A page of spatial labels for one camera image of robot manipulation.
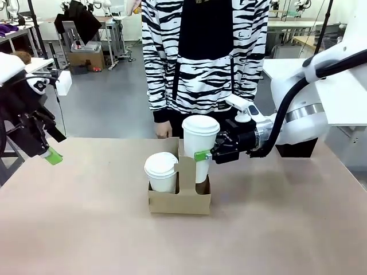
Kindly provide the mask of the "person's right hand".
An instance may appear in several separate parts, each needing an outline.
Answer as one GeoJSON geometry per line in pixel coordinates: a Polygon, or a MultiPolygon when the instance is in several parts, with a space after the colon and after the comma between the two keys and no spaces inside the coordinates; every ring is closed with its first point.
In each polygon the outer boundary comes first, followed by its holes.
{"type": "Polygon", "coordinates": [[[159,139],[172,137],[172,127],[169,121],[163,123],[155,123],[155,134],[159,139]]]}

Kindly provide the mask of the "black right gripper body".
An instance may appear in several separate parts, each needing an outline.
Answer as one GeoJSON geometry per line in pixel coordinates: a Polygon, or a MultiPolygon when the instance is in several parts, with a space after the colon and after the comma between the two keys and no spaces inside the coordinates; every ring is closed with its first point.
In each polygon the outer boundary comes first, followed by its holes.
{"type": "Polygon", "coordinates": [[[238,122],[235,119],[225,121],[227,140],[225,142],[225,162],[236,161],[241,152],[252,150],[257,145],[256,122],[251,119],[249,122],[238,122]]]}

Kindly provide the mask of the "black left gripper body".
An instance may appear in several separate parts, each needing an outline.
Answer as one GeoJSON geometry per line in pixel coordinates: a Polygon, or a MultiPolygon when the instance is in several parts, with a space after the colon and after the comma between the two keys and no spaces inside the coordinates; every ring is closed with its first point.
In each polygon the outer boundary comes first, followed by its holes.
{"type": "Polygon", "coordinates": [[[5,82],[1,87],[1,117],[4,120],[18,120],[24,113],[30,114],[43,107],[47,95],[39,95],[26,82],[5,82]]]}

